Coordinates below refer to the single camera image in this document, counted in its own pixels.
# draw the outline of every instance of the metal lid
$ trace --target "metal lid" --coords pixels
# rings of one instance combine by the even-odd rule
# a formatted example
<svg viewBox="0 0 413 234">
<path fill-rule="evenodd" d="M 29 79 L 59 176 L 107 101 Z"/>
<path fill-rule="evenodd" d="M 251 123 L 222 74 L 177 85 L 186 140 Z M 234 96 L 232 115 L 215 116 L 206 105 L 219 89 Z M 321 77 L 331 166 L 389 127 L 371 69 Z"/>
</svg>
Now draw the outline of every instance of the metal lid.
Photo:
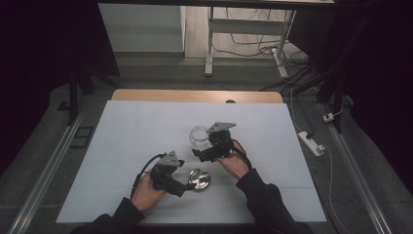
<svg viewBox="0 0 413 234">
<path fill-rule="evenodd" d="M 194 191 L 201 192 L 209 186 L 210 176 L 205 169 L 196 169 L 189 174 L 189 183 L 195 183 Z"/>
</svg>

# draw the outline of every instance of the hand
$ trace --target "hand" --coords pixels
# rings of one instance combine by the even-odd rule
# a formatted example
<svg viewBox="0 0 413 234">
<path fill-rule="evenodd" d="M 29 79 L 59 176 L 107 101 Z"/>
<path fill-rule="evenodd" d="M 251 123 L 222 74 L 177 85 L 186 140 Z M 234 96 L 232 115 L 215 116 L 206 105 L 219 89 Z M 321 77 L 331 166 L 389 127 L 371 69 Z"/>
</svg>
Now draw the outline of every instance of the hand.
<svg viewBox="0 0 413 234">
<path fill-rule="evenodd" d="M 243 148 L 234 141 L 234 146 L 243 152 Z M 215 161 L 219 162 L 228 174 L 240 180 L 247 172 L 249 168 L 246 165 L 243 157 L 236 151 L 232 151 L 231 154 L 226 158 L 217 158 Z"/>
<path fill-rule="evenodd" d="M 166 193 L 167 191 L 165 190 L 156 190 L 152 186 L 151 176 L 145 173 L 133 193 L 131 202 L 138 210 L 144 212 L 155 206 Z"/>
</svg>

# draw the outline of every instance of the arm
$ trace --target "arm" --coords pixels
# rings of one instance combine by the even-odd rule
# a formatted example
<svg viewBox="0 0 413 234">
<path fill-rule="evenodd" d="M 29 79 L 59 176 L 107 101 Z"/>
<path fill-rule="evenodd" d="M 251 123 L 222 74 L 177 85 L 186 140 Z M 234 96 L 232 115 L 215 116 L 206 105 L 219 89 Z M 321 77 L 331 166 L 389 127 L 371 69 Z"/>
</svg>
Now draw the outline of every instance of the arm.
<svg viewBox="0 0 413 234">
<path fill-rule="evenodd" d="M 229 157 L 216 161 L 238 180 L 237 187 L 245 194 L 246 206 L 261 233 L 312 233 L 291 217 L 282 202 L 280 190 L 274 184 L 265 184 L 255 169 L 249 170 L 241 155 L 232 152 Z"/>
<path fill-rule="evenodd" d="M 113 216 L 103 214 L 89 225 L 76 228 L 72 234 L 121 234 L 131 233 L 145 218 L 142 212 L 152 208 L 166 194 L 152 186 L 149 174 L 145 174 L 137 186 L 131 200 L 124 198 Z"/>
</svg>

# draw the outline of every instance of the sleeve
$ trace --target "sleeve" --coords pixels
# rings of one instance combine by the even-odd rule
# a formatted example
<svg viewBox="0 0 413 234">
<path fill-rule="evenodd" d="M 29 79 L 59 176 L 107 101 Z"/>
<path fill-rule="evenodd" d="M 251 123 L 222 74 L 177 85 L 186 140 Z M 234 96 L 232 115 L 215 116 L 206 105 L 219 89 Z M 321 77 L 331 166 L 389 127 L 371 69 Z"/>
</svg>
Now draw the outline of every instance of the sleeve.
<svg viewBox="0 0 413 234">
<path fill-rule="evenodd" d="M 245 174 L 237 187 L 245 194 L 246 206 L 254 216 L 259 232 L 312 233 L 310 228 L 294 221 L 282 202 L 280 190 L 274 184 L 265 184 L 255 169 Z"/>
<path fill-rule="evenodd" d="M 71 234 L 131 233 L 144 218 L 143 213 L 129 199 L 124 198 L 113 216 L 103 214 L 90 224 L 76 228 Z"/>
</svg>

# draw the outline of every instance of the white power strip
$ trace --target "white power strip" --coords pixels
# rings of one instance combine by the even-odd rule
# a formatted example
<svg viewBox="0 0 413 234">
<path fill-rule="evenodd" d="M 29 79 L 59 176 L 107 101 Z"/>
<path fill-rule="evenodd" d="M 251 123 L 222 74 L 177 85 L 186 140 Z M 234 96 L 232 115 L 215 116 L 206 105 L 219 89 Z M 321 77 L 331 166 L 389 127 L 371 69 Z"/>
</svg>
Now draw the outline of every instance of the white power strip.
<svg viewBox="0 0 413 234">
<path fill-rule="evenodd" d="M 319 157 L 320 155 L 324 154 L 324 145 L 318 145 L 312 138 L 307 138 L 306 132 L 301 132 L 297 134 L 300 139 L 307 145 L 307 147 L 312 151 L 314 156 Z"/>
</svg>

